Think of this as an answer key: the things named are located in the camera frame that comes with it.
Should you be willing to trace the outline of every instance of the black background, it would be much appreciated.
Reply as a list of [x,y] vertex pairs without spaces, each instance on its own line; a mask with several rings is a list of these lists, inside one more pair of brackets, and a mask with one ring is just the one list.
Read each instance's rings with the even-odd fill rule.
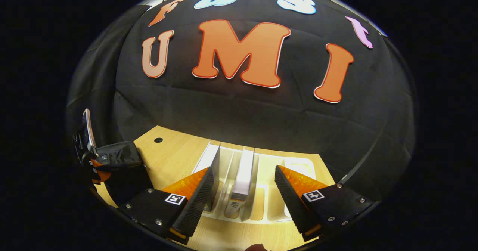
[[[80,57],[109,23],[142,0],[5,1],[5,37],[17,57],[5,67],[2,141],[4,163],[19,166],[5,169],[5,201],[17,210],[4,212],[13,217],[5,222],[13,232],[7,243],[29,250],[162,249],[77,184],[63,140],[66,93]],[[476,194],[476,158],[467,155],[476,143],[467,113],[476,70],[468,49],[472,6],[467,0],[342,1],[384,30],[408,61],[420,98],[420,133],[393,194],[317,249],[463,249],[472,240],[468,198]]]

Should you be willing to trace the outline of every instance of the textured gripper pad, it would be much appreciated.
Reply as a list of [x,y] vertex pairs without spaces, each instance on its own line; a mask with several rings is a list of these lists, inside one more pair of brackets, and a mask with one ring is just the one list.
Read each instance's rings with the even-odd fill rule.
[[314,214],[305,207],[279,166],[275,166],[275,183],[299,233],[304,233],[315,226]]
[[174,222],[174,229],[186,236],[193,236],[213,185],[213,170],[209,167],[196,191],[191,196],[191,200]]

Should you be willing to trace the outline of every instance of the black cloth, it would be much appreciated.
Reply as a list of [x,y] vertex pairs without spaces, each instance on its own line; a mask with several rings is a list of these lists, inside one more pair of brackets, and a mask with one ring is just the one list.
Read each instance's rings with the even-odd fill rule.
[[[417,101],[406,64],[388,38],[329,0],[313,0],[317,11],[312,15],[285,10],[277,0],[237,0],[194,9],[198,1],[179,3],[151,27],[148,24],[163,4],[148,11],[147,6],[136,6],[113,23],[78,66],[70,89],[68,125],[89,107],[98,145],[133,141],[160,125],[233,144],[316,153],[335,181],[365,158],[351,183],[376,200],[391,191],[414,149]],[[345,16],[368,30],[373,49],[360,42]],[[280,86],[270,89],[242,82],[239,75],[248,60],[230,80],[222,74],[217,57],[220,73],[215,79],[194,77],[202,41],[198,25],[212,19],[228,20],[240,40],[261,22],[290,28],[280,52]],[[166,30],[174,30],[166,71],[149,78],[142,71],[142,42]],[[354,57],[339,103],[314,97],[328,67],[327,43],[340,45]],[[158,48],[155,42],[153,64]]]
[[97,167],[100,171],[116,171],[139,166],[143,163],[136,145],[133,142],[120,142],[106,145],[97,149],[98,162],[102,166]]

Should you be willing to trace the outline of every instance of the orange letter m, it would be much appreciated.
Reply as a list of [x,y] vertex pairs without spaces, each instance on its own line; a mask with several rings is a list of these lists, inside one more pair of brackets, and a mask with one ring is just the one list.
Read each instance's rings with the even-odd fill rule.
[[227,20],[206,21],[199,29],[203,32],[203,43],[199,63],[193,69],[194,76],[215,78],[219,74],[214,67],[216,54],[225,77],[231,79],[251,56],[249,67],[240,76],[242,81],[268,88],[280,85],[277,65],[282,42],[291,34],[289,28],[276,23],[259,23],[241,41]]

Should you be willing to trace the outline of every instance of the wooden table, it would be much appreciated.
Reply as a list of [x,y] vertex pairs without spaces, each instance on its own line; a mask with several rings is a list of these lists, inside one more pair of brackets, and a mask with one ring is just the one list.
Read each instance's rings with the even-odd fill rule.
[[[162,138],[163,142],[155,143],[154,139],[157,137]],[[159,126],[152,128],[134,141],[147,166],[151,182],[157,190],[189,176],[209,142],[231,149],[242,150],[244,148],[244,146],[205,139]],[[314,164],[318,181],[326,185],[335,184],[318,154],[258,148],[255,149],[255,152],[274,156],[308,158]],[[96,187],[100,196],[108,204],[118,207],[109,196],[103,183]],[[263,244],[268,250],[282,251],[305,243],[292,221],[275,224],[243,224],[202,216],[196,232],[189,239],[187,246],[200,251],[244,251],[252,244]]]

